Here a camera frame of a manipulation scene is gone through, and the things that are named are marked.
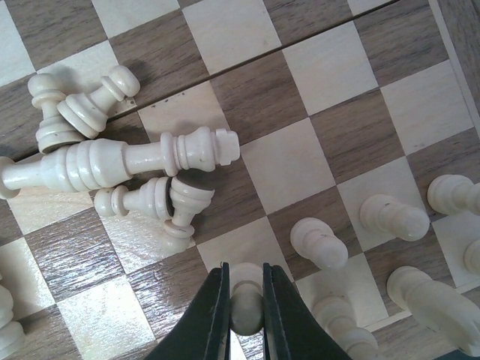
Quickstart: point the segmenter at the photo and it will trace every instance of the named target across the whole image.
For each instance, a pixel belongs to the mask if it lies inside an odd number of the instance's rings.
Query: cream chess piece
[[[428,202],[433,210],[445,215],[469,211],[480,215],[480,183],[462,175],[441,175],[428,187]]]
[[[58,111],[80,133],[94,139],[105,130],[108,112],[125,96],[133,97],[140,91],[140,83],[127,67],[118,65],[108,76],[100,78],[102,86],[90,94],[70,94],[58,104]]]
[[[54,75],[39,73],[32,76],[28,81],[28,92],[33,96],[31,104],[43,112],[43,121],[35,134],[38,150],[42,154],[85,139],[57,110],[57,105],[65,99],[65,94]]]
[[[230,269],[230,323],[238,335],[250,336],[263,327],[263,270],[243,262]]]
[[[356,323],[352,305],[339,296],[330,296],[313,306],[312,315],[352,360],[382,360],[375,337]]]
[[[172,252],[187,250],[195,233],[191,222],[195,215],[210,206],[214,193],[214,190],[199,188],[186,179],[172,179],[169,195],[174,208],[173,217],[163,223],[163,241]]]
[[[425,211],[381,194],[373,195],[361,204],[360,222],[373,233],[391,234],[409,242],[423,238],[430,228]]]
[[[12,321],[14,300],[10,291],[0,285],[0,359],[15,353],[25,343],[25,333],[19,322]]]
[[[329,225],[313,217],[297,222],[290,232],[295,251],[320,269],[339,269],[347,264],[348,250]]]
[[[125,216],[130,210],[136,210],[149,218],[165,221],[173,216],[168,194],[171,181],[171,178],[151,178],[135,191],[128,191],[124,185],[100,189],[95,194],[95,209],[101,216]]]
[[[480,276],[480,239],[468,245],[463,255],[463,262],[469,272]]]
[[[239,138],[225,129],[211,132],[199,127],[178,137],[162,133],[160,142],[145,145],[88,140],[59,148],[32,163],[0,157],[0,198],[11,199],[28,186],[66,192],[112,188],[134,174],[152,170],[165,170],[168,176],[190,168],[209,172],[215,165],[230,165],[239,158]]]
[[[387,293],[419,323],[467,355],[480,356],[480,309],[455,289],[417,268],[402,266],[388,278]]]

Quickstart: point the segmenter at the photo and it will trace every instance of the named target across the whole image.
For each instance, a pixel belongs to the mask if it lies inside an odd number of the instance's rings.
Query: white pawn
[[[329,225],[313,217],[297,222],[290,232],[295,251],[320,269],[340,269],[347,264],[348,250]]]
[[[39,73],[32,76],[28,81],[28,92],[33,96],[31,104],[43,112],[43,121],[35,134],[38,150],[42,154],[85,139],[57,110],[57,105],[65,99],[65,94],[54,75]]]
[[[101,216],[125,216],[130,210],[137,210],[149,218],[165,221],[173,216],[170,183],[171,178],[151,178],[135,191],[128,191],[124,185],[100,189],[95,194],[94,206]]]
[[[463,262],[469,272],[480,276],[480,239],[474,241],[466,248]]]
[[[39,161],[14,163],[0,157],[0,199],[11,199],[21,188],[46,186],[57,191],[90,191],[112,188],[134,174],[165,170],[213,171],[240,158],[239,137],[234,131],[199,127],[188,135],[162,133],[160,142],[128,145],[123,141],[96,139],[64,146]]]
[[[22,326],[11,321],[14,318],[13,307],[12,295],[0,285],[0,359],[15,353],[25,343]]]
[[[140,83],[127,67],[118,65],[108,76],[100,78],[102,86],[90,94],[68,95],[58,105],[58,111],[80,133],[94,139],[107,126],[108,112],[125,96],[133,97],[140,91]]]
[[[375,337],[357,326],[355,311],[344,298],[324,298],[313,306],[312,315],[352,360],[385,359]]]
[[[187,250],[191,236],[195,233],[191,222],[196,214],[209,207],[214,193],[215,190],[203,190],[184,179],[173,178],[170,188],[173,217],[163,223],[163,241],[172,252]]]
[[[230,269],[230,324],[232,330],[251,336],[263,327],[263,270],[243,262]]]
[[[445,215],[469,211],[480,215],[480,183],[462,175],[441,175],[428,187],[428,202],[433,210]]]
[[[412,266],[387,281],[390,299],[430,330],[444,335],[469,356],[480,356],[480,309],[450,286]]]
[[[390,234],[409,242],[423,238],[430,228],[425,211],[381,194],[373,195],[361,204],[360,222],[373,233]]]

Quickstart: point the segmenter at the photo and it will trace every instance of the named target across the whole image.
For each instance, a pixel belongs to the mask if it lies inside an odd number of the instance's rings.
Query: wooden chessboard
[[[228,127],[241,160],[202,175],[213,203],[194,220],[195,245],[174,256],[159,248],[158,222],[100,218],[89,193],[26,188],[0,202],[1,284],[27,334],[11,359],[142,359],[222,261],[279,264],[311,303],[323,273],[289,239],[304,217],[345,241],[358,323],[388,359],[452,350],[386,295],[389,274],[410,265],[480,303],[480,278],[462,262],[479,218],[436,214],[425,199],[442,174],[480,181],[479,114],[436,0],[41,3],[0,1],[0,155],[37,152],[35,72],[72,93],[123,64],[142,90],[102,137],[138,144]],[[426,209],[427,236],[363,229],[359,206],[377,193]],[[233,336],[232,351],[261,359],[261,335]]]

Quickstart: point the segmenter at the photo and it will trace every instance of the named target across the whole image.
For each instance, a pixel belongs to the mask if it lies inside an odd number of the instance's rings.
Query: white chess piece
[[[70,94],[58,104],[58,111],[80,133],[94,139],[107,126],[108,112],[125,96],[140,91],[140,83],[127,67],[118,65],[100,78],[102,86],[90,94]]]
[[[347,264],[348,250],[329,225],[313,217],[297,222],[290,232],[295,251],[320,269],[340,269]]]
[[[191,222],[195,215],[209,207],[214,193],[214,190],[204,190],[196,184],[189,184],[185,179],[172,179],[169,195],[174,211],[172,219],[163,223],[164,246],[174,253],[187,250],[191,236],[195,233]]]
[[[344,298],[324,298],[313,306],[312,315],[352,360],[385,359],[375,337],[357,326],[355,311]]]
[[[42,154],[85,139],[57,110],[57,105],[65,99],[65,94],[54,75],[39,73],[32,76],[28,81],[28,92],[33,96],[31,104],[43,112],[43,121],[35,134],[38,150]]]
[[[463,262],[469,272],[480,276],[480,239],[466,248]]]
[[[0,157],[0,199],[15,197],[21,188],[46,186],[57,191],[90,191],[130,180],[134,174],[165,170],[213,171],[240,158],[239,138],[234,131],[211,132],[199,127],[189,135],[162,133],[160,142],[128,145],[96,139],[64,146],[32,163],[14,163]]]
[[[0,285],[0,359],[15,353],[25,342],[22,326],[11,321],[14,318],[13,307],[12,295]]]
[[[263,270],[243,262],[230,269],[230,323],[238,335],[250,336],[263,327]]]
[[[360,222],[373,233],[387,233],[409,242],[423,238],[430,228],[425,211],[381,194],[373,195],[361,204]]]
[[[480,309],[450,286],[412,266],[395,270],[387,281],[390,299],[422,325],[444,335],[469,356],[480,356]]]
[[[445,215],[464,211],[480,215],[480,183],[462,175],[441,175],[428,187],[428,202],[433,210]]]
[[[124,185],[100,189],[95,194],[95,209],[101,216],[125,216],[130,210],[137,210],[149,218],[165,221],[173,216],[168,201],[170,183],[171,178],[151,178],[135,191],[128,191]]]

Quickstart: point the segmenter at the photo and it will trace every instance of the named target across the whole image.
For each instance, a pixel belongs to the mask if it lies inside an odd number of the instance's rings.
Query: chessboard
[[[442,10],[436,0],[0,1],[1,156],[39,156],[33,74],[87,92],[117,64],[142,89],[100,137],[133,145],[207,125],[241,143],[240,160],[196,175],[216,192],[176,255],[159,248],[160,223],[99,217],[93,193],[32,187],[0,202],[0,284],[27,335],[9,359],[142,359],[221,262],[278,264],[309,305],[324,273],[290,244],[305,217],[346,243],[358,324],[387,359],[452,351],[386,294],[408,265],[480,304],[462,257],[479,217],[446,217],[426,200],[442,174],[480,181],[479,114]],[[359,206],[374,194],[425,209],[428,234],[368,232]],[[262,358],[261,334],[232,336],[232,359]]]

